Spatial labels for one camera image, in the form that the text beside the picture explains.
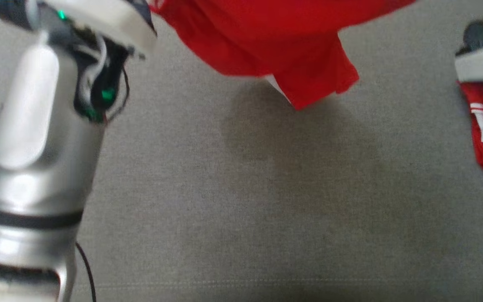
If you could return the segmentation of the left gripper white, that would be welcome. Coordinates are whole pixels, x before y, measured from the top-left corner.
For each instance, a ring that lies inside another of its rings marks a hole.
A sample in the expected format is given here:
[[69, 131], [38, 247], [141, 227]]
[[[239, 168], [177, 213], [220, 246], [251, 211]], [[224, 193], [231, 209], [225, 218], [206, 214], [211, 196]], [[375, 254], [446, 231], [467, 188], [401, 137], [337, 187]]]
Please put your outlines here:
[[145, 0], [48, 0], [77, 39], [72, 50], [88, 55], [77, 86], [75, 109], [90, 122], [111, 122], [126, 107], [126, 61], [145, 60], [157, 32]]

